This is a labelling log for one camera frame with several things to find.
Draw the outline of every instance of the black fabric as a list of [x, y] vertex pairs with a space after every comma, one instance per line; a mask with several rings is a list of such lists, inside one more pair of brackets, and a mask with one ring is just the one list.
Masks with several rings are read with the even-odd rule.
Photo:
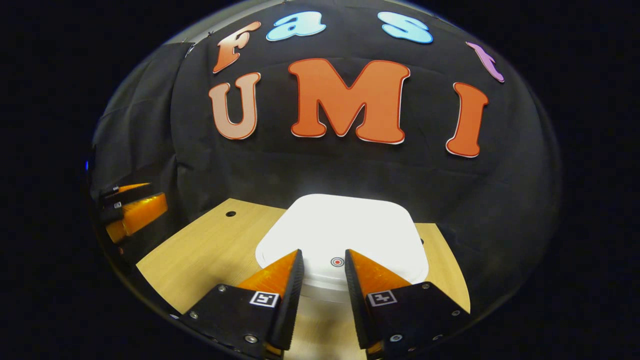
[[[309, 37], [265, 39], [286, 15], [319, 11], [326, 29]], [[429, 26], [428, 45], [381, 30], [379, 11], [414, 17]], [[240, 58], [218, 74], [218, 42], [260, 21]], [[505, 77], [499, 83], [465, 41], [480, 45]], [[460, 263], [471, 315], [484, 316], [508, 299], [540, 260], [554, 230], [560, 163], [550, 122], [528, 84], [482, 41], [430, 15], [384, 1], [296, 0], [254, 13], [213, 33], [184, 57], [189, 44], [165, 45], [123, 83], [101, 119], [95, 189], [148, 181], [167, 194], [167, 231], [197, 219], [227, 198], [288, 208], [310, 193], [395, 202], [414, 222], [442, 224]], [[287, 70], [297, 60], [325, 58], [351, 85], [371, 60], [405, 64], [400, 145], [365, 142], [351, 131], [339, 138], [291, 134], [298, 84]], [[236, 79], [260, 72], [257, 128], [228, 140], [213, 122], [208, 91], [231, 84], [232, 121], [242, 117]], [[455, 82], [489, 98], [473, 159], [445, 149], [454, 134], [460, 100]], [[328, 124], [323, 111], [321, 122]]]

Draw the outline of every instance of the bolt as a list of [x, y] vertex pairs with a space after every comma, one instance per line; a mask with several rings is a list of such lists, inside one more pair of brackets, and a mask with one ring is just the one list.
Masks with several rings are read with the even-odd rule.
[[258, 342], [258, 338], [256, 338], [256, 337], [255, 337], [255, 336], [253, 336], [253, 335], [246, 335], [246, 336], [244, 337], [244, 340], [245, 340], [246, 342], [248, 342], [248, 343], [251, 343], [251, 344], [255, 344], [255, 343], [257, 343], [257, 342]]

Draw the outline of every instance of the orange letter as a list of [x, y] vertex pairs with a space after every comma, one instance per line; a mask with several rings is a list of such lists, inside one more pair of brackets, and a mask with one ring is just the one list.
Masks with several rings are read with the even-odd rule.
[[236, 46], [238, 46], [238, 49], [242, 49], [246, 43], [249, 42], [249, 33], [247, 31], [255, 31], [259, 27], [260, 22], [255, 21], [220, 40], [218, 43], [218, 47], [220, 48], [218, 53], [218, 63], [213, 68], [214, 74], [220, 72], [222, 69], [238, 60], [240, 54], [236, 54]]
[[243, 75], [236, 80], [236, 86], [240, 88], [243, 111], [242, 121], [237, 124], [229, 120], [227, 110], [227, 92], [231, 86], [224, 83], [209, 90], [213, 107], [213, 122], [216, 124], [218, 132], [225, 138], [242, 140], [253, 134], [258, 117], [255, 106], [255, 84], [258, 81], [260, 81], [259, 72]]
[[482, 121], [482, 111], [489, 98], [482, 91], [464, 83], [454, 83], [453, 89], [460, 96], [460, 114], [456, 133], [447, 141], [451, 154], [475, 158], [480, 153], [478, 134]]
[[351, 87], [325, 59], [296, 61], [289, 66], [289, 72], [298, 77], [298, 122], [291, 127], [293, 135], [319, 138], [326, 133], [326, 126], [318, 119], [318, 106], [322, 105], [335, 134], [344, 136], [364, 107], [357, 137], [391, 144], [404, 141], [400, 98], [404, 79], [411, 74], [408, 67], [374, 60]]

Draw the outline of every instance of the black background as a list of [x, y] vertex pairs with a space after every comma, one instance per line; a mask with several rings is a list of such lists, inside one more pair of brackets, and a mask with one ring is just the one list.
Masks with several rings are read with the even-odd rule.
[[[120, 283], [80, 184], [94, 126], [121, 80], [227, 3], [16, 3], [7, 11], [8, 358], [222, 358]], [[630, 271], [637, 10], [614, 1], [421, 4], [483, 39], [530, 82], [564, 165], [563, 218], [543, 262], [507, 304], [431, 357], [629, 356], [638, 322]]]

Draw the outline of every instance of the wooden table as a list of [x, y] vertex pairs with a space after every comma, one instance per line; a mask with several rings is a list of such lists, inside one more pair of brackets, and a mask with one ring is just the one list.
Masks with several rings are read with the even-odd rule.
[[[226, 216], [235, 211], [233, 217]], [[137, 264], [151, 286], [181, 313], [215, 285], [238, 285], [261, 267], [255, 248], [284, 214], [272, 208], [228, 199], [167, 239]], [[462, 271], [435, 224], [415, 224], [424, 240], [431, 281], [470, 313]], [[301, 297], [290, 360], [365, 360], [356, 337], [351, 304]]]

